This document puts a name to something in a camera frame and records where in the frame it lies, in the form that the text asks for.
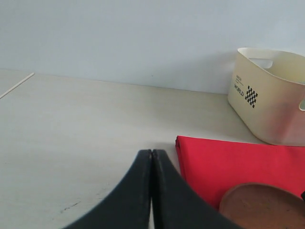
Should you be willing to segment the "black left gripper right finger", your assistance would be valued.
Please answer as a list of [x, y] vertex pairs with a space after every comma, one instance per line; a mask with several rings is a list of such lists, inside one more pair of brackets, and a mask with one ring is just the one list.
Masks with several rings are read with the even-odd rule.
[[164, 150], [152, 151], [152, 209], [156, 229], [239, 229], [184, 181]]

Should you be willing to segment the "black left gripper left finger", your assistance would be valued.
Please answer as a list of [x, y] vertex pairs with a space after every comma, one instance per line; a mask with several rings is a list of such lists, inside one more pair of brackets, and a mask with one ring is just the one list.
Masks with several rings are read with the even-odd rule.
[[152, 151], [140, 150], [119, 184], [67, 229], [147, 229], [151, 195]]

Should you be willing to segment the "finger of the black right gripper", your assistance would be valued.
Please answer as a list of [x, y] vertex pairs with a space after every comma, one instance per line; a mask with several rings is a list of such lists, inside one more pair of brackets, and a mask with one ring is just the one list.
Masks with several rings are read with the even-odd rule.
[[305, 201], [305, 191], [301, 194], [301, 198], [303, 201]]

